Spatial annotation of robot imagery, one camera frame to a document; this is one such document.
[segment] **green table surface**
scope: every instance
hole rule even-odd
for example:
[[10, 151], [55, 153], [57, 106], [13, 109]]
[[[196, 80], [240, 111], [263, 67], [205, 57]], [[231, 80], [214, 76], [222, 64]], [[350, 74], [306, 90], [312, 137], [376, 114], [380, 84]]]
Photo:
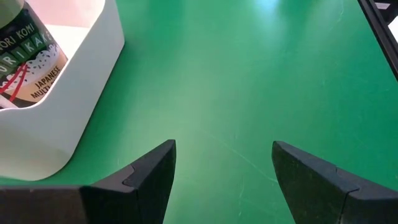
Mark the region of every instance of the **green table surface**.
[[398, 86], [356, 1], [117, 3], [126, 46], [73, 159], [35, 184], [90, 184], [176, 139], [165, 223], [293, 223], [283, 140], [398, 190]]

